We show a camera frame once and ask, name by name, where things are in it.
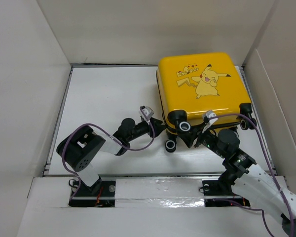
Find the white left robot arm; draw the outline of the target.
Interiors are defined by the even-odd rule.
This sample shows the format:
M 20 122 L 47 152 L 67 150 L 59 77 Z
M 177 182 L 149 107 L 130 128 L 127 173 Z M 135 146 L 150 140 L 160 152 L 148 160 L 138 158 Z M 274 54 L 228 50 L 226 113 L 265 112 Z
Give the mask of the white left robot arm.
M 57 146 L 56 152 L 64 168 L 78 178 L 78 186 L 83 185 L 83 190 L 94 196 L 99 193 L 102 182 L 91 165 L 98 152 L 121 156 L 127 151 L 142 151 L 152 142 L 137 149 L 131 148 L 130 142 L 146 134 L 153 141 L 165 129 L 163 122 L 155 118 L 143 118 L 138 124 L 131 118 L 125 118 L 113 135 L 94 124 L 86 123 L 64 139 Z

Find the yellow hard-shell suitcase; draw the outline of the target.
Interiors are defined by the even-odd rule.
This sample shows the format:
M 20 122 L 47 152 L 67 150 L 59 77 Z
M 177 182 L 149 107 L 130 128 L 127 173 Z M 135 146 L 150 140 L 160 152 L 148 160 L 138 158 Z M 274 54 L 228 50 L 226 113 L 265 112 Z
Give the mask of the yellow hard-shell suitcase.
M 166 151 L 173 153 L 180 138 L 190 148 L 200 133 L 224 128 L 253 129 L 252 102 L 231 57 L 224 52 L 162 58 L 156 80 L 166 124 Z M 218 119 L 208 118 L 212 111 Z

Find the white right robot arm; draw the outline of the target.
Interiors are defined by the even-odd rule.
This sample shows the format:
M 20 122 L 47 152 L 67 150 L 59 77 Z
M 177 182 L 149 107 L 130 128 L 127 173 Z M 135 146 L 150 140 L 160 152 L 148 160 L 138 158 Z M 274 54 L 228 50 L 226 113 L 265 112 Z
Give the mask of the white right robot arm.
M 233 192 L 267 212 L 290 237 L 296 237 L 296 194 L 280 185 L 246 152 L 233 129 L 222 129 L 217 135 L 206 130 L 184 132 L 181 138 L 188 147 L 203 145 L 223 159 L 225 172 L 218 188 L 223 194 Z

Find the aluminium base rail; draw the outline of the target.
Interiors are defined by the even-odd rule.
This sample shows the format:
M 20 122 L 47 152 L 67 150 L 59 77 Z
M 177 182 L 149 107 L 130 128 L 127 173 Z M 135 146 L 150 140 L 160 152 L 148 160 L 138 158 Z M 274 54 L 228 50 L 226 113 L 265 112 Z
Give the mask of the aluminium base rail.
M 159 200 L 200 198 L 204 180 L 217 180 L 217 175 L 100 175 L 102 181 L 114 181 L 117 200 Z M 45 177 L 40 188 L 49 198 L 68 200 L 69 176 Z

